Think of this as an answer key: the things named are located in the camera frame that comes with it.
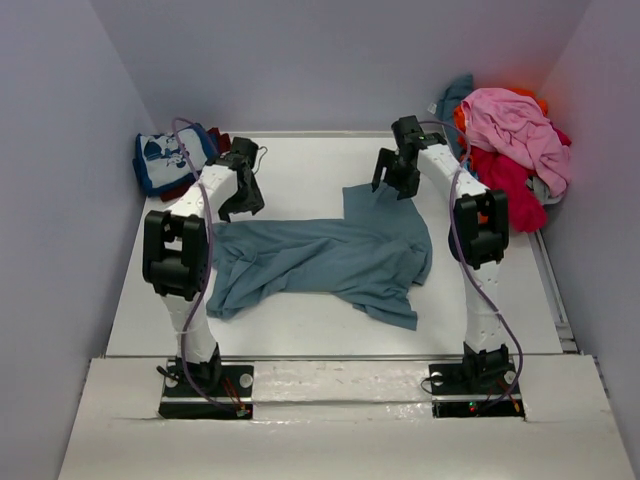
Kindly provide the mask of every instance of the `gray wall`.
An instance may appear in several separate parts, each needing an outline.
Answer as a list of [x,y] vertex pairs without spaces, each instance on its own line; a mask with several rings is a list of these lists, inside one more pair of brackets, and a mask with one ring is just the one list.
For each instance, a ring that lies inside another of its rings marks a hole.
[[153,120],[388,130],[465,71],[538,89],[588,0],[91,0]]
[[86,0],[0,14],[0,478],[52,480],[111,327],[152,128]]
[[544,237],[581,348],[599,357],[640,474],[637,0],[594,0],[544,87],[573,138],[574,181]]

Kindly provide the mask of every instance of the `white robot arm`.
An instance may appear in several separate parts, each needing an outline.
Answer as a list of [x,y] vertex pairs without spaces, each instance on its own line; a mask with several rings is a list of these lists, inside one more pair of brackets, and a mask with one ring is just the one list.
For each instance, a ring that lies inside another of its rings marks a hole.
[[232,213],[257,213],[264,206],[252,171],[257,152],[258,145],[251,140],[234,138],[231,151],[207,162],[198,183],[175,204],[145,218],[142,273],[169,310],[178,344],[176,360],[180,360],[173,371],[161,372],[176,381],[189,373],[205,393],[217,387],[222,367],[202,301],[211,263],[203,194],[223,220]]
[[[421,150],[418,154],[418,168],[448,202],[453,177],[460,168],[449,147],[438,143]],[[489,189],[465,170],[458,178],[456,190],[457,198],[462,198],[465,195],[482,196]],[[498,270],[499,263],[495,260],[482,263],[479,268],[471,270],[476,283],[494,303],[497,303],[498,296]],[[477,353],[499,350],[506,340],[502,324],[467,276],[463,275],[463,278],[467,303],[465,344]]]
[[489,190],[468,171],[461,170],[444,138],[438,133],[425,133],[420,123],[412,116],[391,125],[398,148],[380,150],[372,186],[375,191],[384,173],[384,182],[398,190],[398,199],[410,198],[418,191],[422,173],[450,203],[451,221],[463,258],[459,258],[454,229],[449,233],[449,247],[465,267],[467,331],[462,363],[439,365],[437,372],[445,371],[446,378],[439,385],[432,381],[432,389],[439,387],[442,394],[486,395],[498,381],[511,383],[508,379],[513,379],[514,371],[503,323],[483,298],[485,295],[496,304],[499,263],[509,243],[507,198],[504,192]]

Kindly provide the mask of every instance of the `red cloth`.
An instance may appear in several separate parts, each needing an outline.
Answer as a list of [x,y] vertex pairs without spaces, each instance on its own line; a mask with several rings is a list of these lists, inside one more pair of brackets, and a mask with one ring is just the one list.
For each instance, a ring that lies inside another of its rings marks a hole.
[[471,147],[473,167],[482,183],[501,189],[509,201],[509,223],[519,232],[535,232],[547,223],[547,213],[525,182],[527,169],[497,152]]
[[218,142],[218,153],[226,153],[231,150],[231,138],[228,133],[220,133],[220,129],[213,127],[207,130],[208,134],[214,134],[216,136],[216,141]]

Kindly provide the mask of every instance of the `white platform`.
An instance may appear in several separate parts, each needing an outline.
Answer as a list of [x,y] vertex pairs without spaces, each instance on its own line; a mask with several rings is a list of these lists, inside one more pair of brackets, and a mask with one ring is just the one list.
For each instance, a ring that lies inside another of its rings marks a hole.
[[[253,137],[266,145],[257,179],[265,220],[341,218],[342,187],[371,181],[380,147],[394,148],[390,136]],[[466,328],[459,267],[449,253],[445,201],[423,177],[414,202],[429,227],[433,269],[409,295],[418,313],[417,331],[367,317],[329,294],[276,294],[235,318],[210,318],[229,357],[422,356],[461,354]],[[147,200],[149,210],[165,209]],[[239,215],[233,220],[250,219]],[[512,234],[500,272],[498,303],[526,353],[560,353],[549,302],[529,237]],[[142,279],[142,223],[131,255],[107,355],[170,356],[176,342],[169,315]]]
[[166,421],[157,363],[92,362],[60,480],[634,478],[590,357],[526,357],[526,422],[433,419],[385,361],[258,362],[254,421]]

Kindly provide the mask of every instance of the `purple cable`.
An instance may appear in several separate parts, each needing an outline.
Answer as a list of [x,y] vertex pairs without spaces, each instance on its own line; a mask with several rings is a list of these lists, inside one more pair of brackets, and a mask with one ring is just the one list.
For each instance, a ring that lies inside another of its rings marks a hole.
[[[211,276],[211,265],[213,263],[213,248],[212,248],[213,216],[211,215],[211,205],[209,205],[209,197],[207,196],[207,191],[204,188],[204,185],[200,183],[200,175],[198,175],[198,170],[196,169],[195,165],[193,165],[193,162],[191,161],[191,157],[189,156],[189,152],[187,151],[186,147],[184,146],[184,143],[182,143],[182,141],[180,140],[180,136],[178,135],[178,127],[176,125],[177,122],[186,123],[192,126],[193,128],[200,128],[203,132],[204,132],[204,129],[199,125],[195,124],[194,122],[187,120],[186,118],[176,117],[171,121],[171,129],[173,130],[173,135],[175,136],[176,141],[178,142],[178,147],[180,147],[180,153],[182,153],[182,156],[187,161],[187,165],[189,165],[191,174],[193,175],[195,182],[198,184],[198,186],[200,187],[200,191],[202,192],[202,201],[204,203],[204,211],[205,211],[205,225],[207,228],[207,238],[209,240],[209,249],[207,252],[207,267],[206,267],[205,282],[204,282],[206,286],[209,284],[209,277]],[[218,155],[218,149],[213,144],[213,140],[211,140],[211,137],[207,132],[204,132],[204,134],[209,140],[209,144],[213,148],[213,151],[215,152],[216,155]],[[198,298],[196,299],[196,303],[193,304],[193,308],[189,312],[189,315],[187,316],[187,320],[184,322],[184,327],[182,327],[182,332],[180,335],[180,352],[182,354],[181,355],[182,370],[184,371],[184,376],[187,378],[187,382],[189,382],[189,385],[191,385],[191,388],[193,388],[193,390],[198,395],[200,395],[202,398],[204,398],[207,402],[209,402],[211,405],[213,405],[216,408],[235,412],[235,410],[230,408],[228,405],[223,405],[222,403],[216,402],[204,390],[202,390],[202,388],[200,388],[200,386],[195,382],[195,380],[191,376],[191,372],[189,372],[189,366],[187,365],[187,360],[185,359],[185,354],[187,351],[187,332],[189,331],[189,326],[191,325],[191,322],[193,321],[196,315],[196,310],[198,310],[198,307],[202,303],[204,294],[205,294],[205,289],[203,289],[200,292],[200,295],[198,295]]]
[[[471,142],[469,141],[469,137],[467,137],[467,135],[458,127],[451,125],[450,123],[447,123],[447,122],[441,122],[439,120],[423,120],[418,123],[420,123],[421,125],[423,124],[442,125],[444,127],[452,128],[455,131],[457,131],[460,135],[462,135],[465,142],[467,143],[467,148],[464,152],[462,163],[469,160],[469,158],[471,157]],[[458,227],[455,222],[455,214],[454,214],[454,209],[456,206],[456,185],[458,184],[458,179],[460,178],[460,174],[462,173],[462,171],[463,171],[463,167],[459,166],[458,170],[453,176],[453,180],[451,181],[451,190],[449,192],[449,220],[451,221],[451,230],[453,231],[453,241],[456,245],[456,252],[458,253],[458,258],[464,259],[464,254],[462,253],[462,245],[460,244],[460,237],[458,236]],[[513,333],[513,330],[511,330],[511,327],[509,327],[509,324],[507,323],[502,313],[500,313],[500,309],[498,308],[498,306],[493,302],[493,300],[491,300],[491,298],[489,298],[489,296],[486,293],[484,293],[484,291],[482,290],[482,287],[478,285],[478,282],[476,282],[476,280],[471,275],[471,269],[469,265],[467,265],[467,262],[462,261],[460,262],[460,265],[462,265],[462,270],[464,270],[464,273],[469,279],[469,281],[471,282],[471,285],[473,285],[473,288],[475,288],[476,291],[478,292],[478,295],[480,295],[482,299],[485,302],[487,302],[487,305],[489,305],[489,308],[493,310],[493,313],[496,315],[496,317],[498,318],[498,320],[500,321],[504,329],[507,331],[507,333],[511,337],[511,340],[513,340],[513,343],[516,346],[516,350],[518,351],[518,356],[520,357],[520,362],[518,363],[516,376],[514,377],[513,382],[511,382],[511,385],[509,385],[509,387],[504,391],[502,395],[500,395],[500,397],[490,402],[487,406],[481,408],[481,410],[488,410],[489,408],[493,407],[497,403],[504,400],[506,397],[510,396],[513,390],[516,388],[516,385],[518,384],[518,380],[520,379],[520,375],[522,373],[522,363],[523,363],[524,354],[522,352],[522,346],[520,345],[520,342],[518,341],[515,334]]]

